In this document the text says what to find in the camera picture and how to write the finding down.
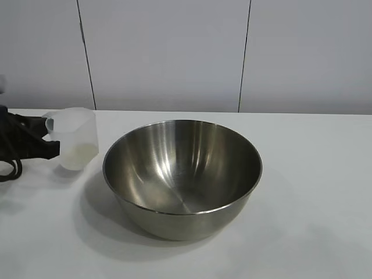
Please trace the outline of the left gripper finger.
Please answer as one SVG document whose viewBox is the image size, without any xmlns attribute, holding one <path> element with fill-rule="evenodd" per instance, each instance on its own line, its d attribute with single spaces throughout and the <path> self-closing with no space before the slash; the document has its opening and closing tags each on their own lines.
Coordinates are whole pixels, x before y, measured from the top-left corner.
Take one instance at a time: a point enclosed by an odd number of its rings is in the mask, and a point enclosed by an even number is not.
<svg viewBox="0 0 372 279">
<path fill-rule="evenodd" d="M 52 159 L 60 155 L 59 141 L 46 141 L 30 131 L 17 133 L 11 143 L 20 159 Z"/>
<path fill-rule="evenodd" d="M 37 138 L 43 138 L 48 130 L 45 125 L 46 118 L 40 116 L 22 116 L 10 113 L 9 117 L 14 129 L 24 134 L 34 135 Z"/>
</svg>

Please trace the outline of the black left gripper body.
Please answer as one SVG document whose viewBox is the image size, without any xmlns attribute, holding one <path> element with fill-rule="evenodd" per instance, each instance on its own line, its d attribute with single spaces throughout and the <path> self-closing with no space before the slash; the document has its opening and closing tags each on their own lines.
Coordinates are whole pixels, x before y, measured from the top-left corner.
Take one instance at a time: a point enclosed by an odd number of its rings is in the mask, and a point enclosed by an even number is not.
<svg viewBox="0 0 372 279">
<path fill-rule="evenodd" d="M 1 105 L 1 159 L 16 160 L 18 155 L 9 139 L 9 133 L 13 130 L 13 126 L 9 121 L 8 109 Z"/>
</svg>

